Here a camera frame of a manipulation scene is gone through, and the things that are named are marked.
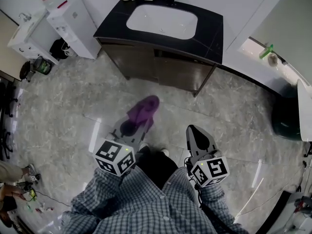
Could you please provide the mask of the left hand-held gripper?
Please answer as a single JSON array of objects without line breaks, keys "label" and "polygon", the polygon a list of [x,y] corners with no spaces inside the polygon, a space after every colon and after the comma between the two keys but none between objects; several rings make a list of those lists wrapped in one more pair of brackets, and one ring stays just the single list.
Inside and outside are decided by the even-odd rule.
[{"label": "left hand-held gripper", "polygon": [[123,176],[136,162],[136,155],[147,133],[147,121],[140,124],[123,117],[106,137],[95,142],[93,157],[98,167],[116,176]]}]

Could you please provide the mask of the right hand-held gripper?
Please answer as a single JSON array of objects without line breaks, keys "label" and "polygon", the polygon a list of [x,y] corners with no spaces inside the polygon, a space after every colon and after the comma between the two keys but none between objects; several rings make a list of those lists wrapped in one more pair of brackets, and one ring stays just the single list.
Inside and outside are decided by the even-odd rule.
[{"label": "right hand-held gripper", "polygon": [[229,176],[226,157],[218,150],[212,135],[198,126],[189,125],[186,139],[190,152],[186,161],[188,175],[192,176],[200,187],[219,184]]}]

